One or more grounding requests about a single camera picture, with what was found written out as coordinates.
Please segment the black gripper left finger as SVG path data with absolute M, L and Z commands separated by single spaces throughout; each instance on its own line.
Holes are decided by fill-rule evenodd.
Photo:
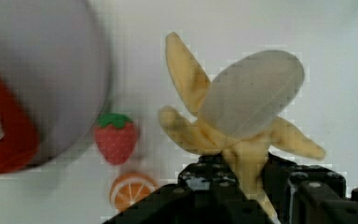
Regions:
M 245 198 L 221 155 L 201 156 L 173 184 L 159 187 L 103 224 L 273 224 Z

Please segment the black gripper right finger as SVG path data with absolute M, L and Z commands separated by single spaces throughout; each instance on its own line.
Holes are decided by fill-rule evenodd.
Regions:
M 335 171 L 270 154 L 263 182 L 281 224 L 358 224 L 358 187 Z

